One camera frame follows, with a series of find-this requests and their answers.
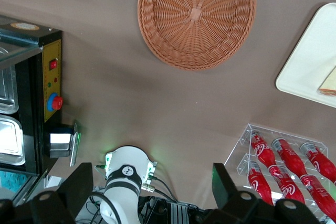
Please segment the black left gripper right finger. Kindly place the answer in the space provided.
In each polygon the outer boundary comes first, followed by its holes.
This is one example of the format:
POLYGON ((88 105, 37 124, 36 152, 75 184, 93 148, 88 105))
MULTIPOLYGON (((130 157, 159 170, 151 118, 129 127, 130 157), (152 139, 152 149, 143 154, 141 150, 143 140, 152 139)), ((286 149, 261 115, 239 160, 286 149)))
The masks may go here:
POLYGON ((212 192, 217 208, 203 223, 319 223, 297 200, 280 199, 272 206, 250 191, 238 190, 222 163, 213 164, 212 192))

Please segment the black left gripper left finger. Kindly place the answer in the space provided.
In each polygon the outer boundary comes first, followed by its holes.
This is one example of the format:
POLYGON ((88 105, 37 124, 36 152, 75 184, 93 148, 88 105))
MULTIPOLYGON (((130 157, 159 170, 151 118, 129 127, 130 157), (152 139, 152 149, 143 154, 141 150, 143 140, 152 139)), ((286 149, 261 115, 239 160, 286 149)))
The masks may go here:
POLYGON ((19 206, 2 199, 1 223, 75 223, 92 191, 92 164, 81 163, 57 190, 42 191, 19 206))

